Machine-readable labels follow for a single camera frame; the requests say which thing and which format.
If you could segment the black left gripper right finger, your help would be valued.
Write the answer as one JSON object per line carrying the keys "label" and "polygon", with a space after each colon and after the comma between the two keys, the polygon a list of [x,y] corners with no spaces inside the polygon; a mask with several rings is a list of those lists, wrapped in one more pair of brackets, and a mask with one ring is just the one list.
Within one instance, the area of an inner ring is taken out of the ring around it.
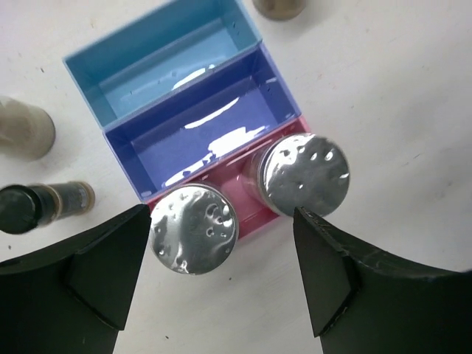
{"label": "black left gripper right finger", "polygon": [[391,254],[315,213],[294,213],[313,334],[324,353],[469,353],[471,273]]}

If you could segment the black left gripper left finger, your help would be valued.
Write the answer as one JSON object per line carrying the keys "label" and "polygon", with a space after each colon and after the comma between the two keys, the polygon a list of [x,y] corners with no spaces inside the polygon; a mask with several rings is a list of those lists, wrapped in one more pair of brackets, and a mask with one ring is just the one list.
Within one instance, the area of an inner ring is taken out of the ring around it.
{"label": "black left gripper left finger", "polygon": [[92,229],[1,263],[2,353],[112,353],[150,230],[138,204]]}

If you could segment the silver-lid shaker bottle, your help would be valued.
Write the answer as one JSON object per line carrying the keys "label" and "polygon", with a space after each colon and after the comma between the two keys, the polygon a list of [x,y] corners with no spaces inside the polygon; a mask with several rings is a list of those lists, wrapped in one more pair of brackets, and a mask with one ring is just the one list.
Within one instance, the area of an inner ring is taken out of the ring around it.
{"label": "silver-lid shaker bottle", "polygon": [[163,266],[179,274],[215,270],[227,260],[240,234],[228,197],[203,182],[172,188],[150,216],[150,247]]}
{"label": "silver-lid shaker bottle", "polygon": [[246,192],[278,215],[292,217],[297,207],[317,215],[333,213],[350,186],[343,150],[313,133],[293,133],[259,149],[245,163]]}

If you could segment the black-cap spice jar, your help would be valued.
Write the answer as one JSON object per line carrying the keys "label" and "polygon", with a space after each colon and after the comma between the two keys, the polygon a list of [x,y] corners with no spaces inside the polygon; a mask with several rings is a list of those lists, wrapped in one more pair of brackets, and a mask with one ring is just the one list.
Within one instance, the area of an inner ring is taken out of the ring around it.
{"label": "black-cap spice jar", "polygon": [[253,0],[256,10],[275,21],[287,21],[297,17],[307,4],[306,0]]}
{"label": "black-cap spice jar", "polygon": [[1,96],[1,155],[24,161],[41,159],[54,145],[55,133],[45,110]]}

